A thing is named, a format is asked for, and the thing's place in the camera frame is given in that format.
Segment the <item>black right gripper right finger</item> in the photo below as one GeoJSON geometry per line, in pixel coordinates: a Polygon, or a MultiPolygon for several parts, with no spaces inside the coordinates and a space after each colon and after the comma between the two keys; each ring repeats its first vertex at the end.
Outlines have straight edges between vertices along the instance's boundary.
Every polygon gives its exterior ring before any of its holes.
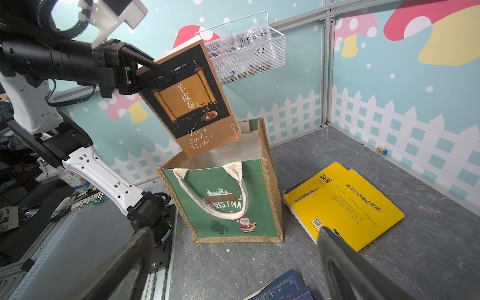
{"type": "Polygon", "coordinates": [[[411,300],[413,297],[370,265],[334,231],[317,239],[322,270],[333,300],[411,300]]]}

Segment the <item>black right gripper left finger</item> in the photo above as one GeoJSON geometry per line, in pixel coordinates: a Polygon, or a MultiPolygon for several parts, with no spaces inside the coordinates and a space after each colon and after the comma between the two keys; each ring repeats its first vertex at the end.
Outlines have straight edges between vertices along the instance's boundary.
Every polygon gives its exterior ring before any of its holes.
{"type": "Polygon", "coordinates": [[[140,300],[150,273],[154,236],[145,227],[135,233],[59,300],[140,300]]]}

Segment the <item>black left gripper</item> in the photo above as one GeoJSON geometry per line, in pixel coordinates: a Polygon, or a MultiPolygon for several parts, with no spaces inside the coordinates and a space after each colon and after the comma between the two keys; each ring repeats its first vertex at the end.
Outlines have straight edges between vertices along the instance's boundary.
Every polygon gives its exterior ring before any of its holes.
{"type": "Polygon", "coordinates": [[[121,95],[133,95],[154,85],[173,80],[173,72],[157,64],[154,59],[137,47],[110,39],[92,50],[97,85],[103,98],[113,98],[117,90],[121,95]],[[156,72],[153,79],[141,81],[136,74],[137,65],[156,72]]]}

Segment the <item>brown book with lamp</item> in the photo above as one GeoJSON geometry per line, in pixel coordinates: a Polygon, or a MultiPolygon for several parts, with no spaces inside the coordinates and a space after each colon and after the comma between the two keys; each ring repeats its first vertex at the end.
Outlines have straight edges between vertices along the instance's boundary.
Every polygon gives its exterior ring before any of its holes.
{"type": "MultiPolygon", "coordinates": [[[[190,158],[242,140],[238,120],[221,86],[203,39],[196,36],[155,61],[173,80],[139,92],[190,158]]],[[[141,81],[156,72],[142,67],[141,81]]]]}

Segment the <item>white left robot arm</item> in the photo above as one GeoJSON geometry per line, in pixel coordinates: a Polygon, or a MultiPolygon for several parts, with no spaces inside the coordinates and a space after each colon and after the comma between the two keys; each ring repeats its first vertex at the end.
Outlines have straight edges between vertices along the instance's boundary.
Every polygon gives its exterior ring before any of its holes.
{"type": "Polygon", "coordinates": [[[31,22],[1,19],[1,84],[14,108],[9,127],[42,159],[95,185],[121,210],[135,231],[150,228],[154,243],[171,235],[162,197],[144,191],[120,176],[101,158],[88,133],[51,102],[48,83],[73,81],[100,90],[133,95],[173,74],[151,56],[112,39],[101,46],[47,32],[31,22]]]}

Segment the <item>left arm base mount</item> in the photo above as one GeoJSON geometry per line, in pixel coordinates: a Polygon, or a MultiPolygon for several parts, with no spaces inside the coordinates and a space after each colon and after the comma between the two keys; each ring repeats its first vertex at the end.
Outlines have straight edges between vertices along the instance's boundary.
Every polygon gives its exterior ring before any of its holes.
{"type": "Polygon", "coordinates": [[[161,241],[159,246],[154,247],[151,256],[150,273],[155,273],[170,265],[176,213],[176,206],[174,204],[166,207],[164,217],[169,225],[169,236],[164,241],[161,241]]]}

